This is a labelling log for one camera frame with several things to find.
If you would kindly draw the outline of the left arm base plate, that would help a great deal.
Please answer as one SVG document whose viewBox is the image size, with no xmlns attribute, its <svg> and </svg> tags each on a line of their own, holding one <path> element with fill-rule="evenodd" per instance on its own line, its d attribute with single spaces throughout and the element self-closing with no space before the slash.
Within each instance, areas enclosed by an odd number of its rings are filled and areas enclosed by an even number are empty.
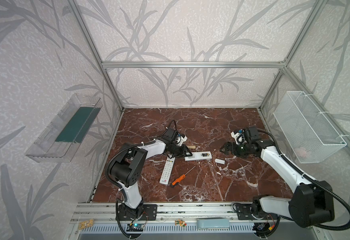
<svg viewBox="0 0 350 240">
<path fill-rule="evenodd" d="M 118 206 L 118 219 L 120 221 L 155 221 L 157 218 L 158 205 L 141 204 L 136 209 L 131 209 L 125 204 Z"/>
</svg>

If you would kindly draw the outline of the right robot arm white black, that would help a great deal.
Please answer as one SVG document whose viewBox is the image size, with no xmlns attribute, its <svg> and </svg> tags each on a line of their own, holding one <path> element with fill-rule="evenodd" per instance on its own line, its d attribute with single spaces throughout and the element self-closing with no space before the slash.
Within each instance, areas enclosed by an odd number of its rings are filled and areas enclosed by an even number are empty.
<svg viewBox="0 0 350 240">
<path fill-rule="evenodd" d="M 250 213 L 256 219 L 267 214 L 286 217 L 302 228 L 331 222 L 335 218 L 332 188 L 325 182 L 314 184 L 309 175 L 292 163 L 272 138 L 264 139 L 263 130 L 248 127 L 231 133 L 233 142 L 220 148 L 225 155 L 245 158 L 257 156 L 271 166 L 293 192 L 291 199 L 261 195 L 253 198 Z"/>
</svg>

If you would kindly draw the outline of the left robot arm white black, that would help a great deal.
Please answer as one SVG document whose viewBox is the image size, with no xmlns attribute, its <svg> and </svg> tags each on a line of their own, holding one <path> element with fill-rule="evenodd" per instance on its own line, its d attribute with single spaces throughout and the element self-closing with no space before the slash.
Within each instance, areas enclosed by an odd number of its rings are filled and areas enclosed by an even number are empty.
<svg viewBox="0 0 350 240">
<path fill-rule="evenodd" d="M 149 142 L 123 144 L 112 157 L 106 166 L 105 177 L 122 192 L 123 205 L 127 210 L 136 212 L 143 208 L 144 201 L 139 191 L 138 180 L 145 161 L 164 154 L 174 158 L 192 156 L 185 144 L 186 140 L 186 135 L 168 127 L 164 133 Z"/>
</svg>

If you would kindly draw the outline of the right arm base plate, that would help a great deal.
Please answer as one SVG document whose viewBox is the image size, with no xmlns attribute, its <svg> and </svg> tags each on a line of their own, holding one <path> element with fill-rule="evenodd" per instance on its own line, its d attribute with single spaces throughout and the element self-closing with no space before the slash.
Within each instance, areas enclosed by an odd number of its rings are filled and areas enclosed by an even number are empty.
<svg viewBox="0 0 350 240">
<path fill-rule="evenodd" d="M 237 214 L 238 220 L 263 220 L 263 218 L 256 218 L 253 216 L 251 212 L 251 205 L 252 204 L 233 203 L 232 207 L 234 212 Z"/>
</svg>

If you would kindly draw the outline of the white battery cover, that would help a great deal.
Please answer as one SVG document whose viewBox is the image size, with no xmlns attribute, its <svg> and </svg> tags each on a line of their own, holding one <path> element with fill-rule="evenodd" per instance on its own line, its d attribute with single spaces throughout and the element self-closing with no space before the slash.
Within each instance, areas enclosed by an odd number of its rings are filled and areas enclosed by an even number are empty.
<svg viewBox="0 0 350 240">
<path fill-rule="evenodd" d="M 220 164 L 220 165 L 225 165 L 225 164 L 226 164 L 226 161 L 220 160 L 220 159 L 215 159 L 215 162 L 216 162 L 217 164 Z"/>
</svg>

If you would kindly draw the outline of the orange handled screwdriver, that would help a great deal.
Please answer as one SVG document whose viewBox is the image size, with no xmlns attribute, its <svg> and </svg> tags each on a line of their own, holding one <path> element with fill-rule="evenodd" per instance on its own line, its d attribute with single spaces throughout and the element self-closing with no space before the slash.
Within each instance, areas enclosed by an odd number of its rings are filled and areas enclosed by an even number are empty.
<svg viewBox="0 0 350 240">
<path fill-rule="evenodd" d="M 186 172 L 185 174 L 181 175 L 180 177 L 178 177 L 177 179 L 175 179 L 171 184 L 170 187 L 174 188 L 177 185 L 179 185 L 179 183 L 184 180 L 187 176 L 187 174 L 189 174 L 196 166 L 192 167 L 188 172 Z"/>
</svg>

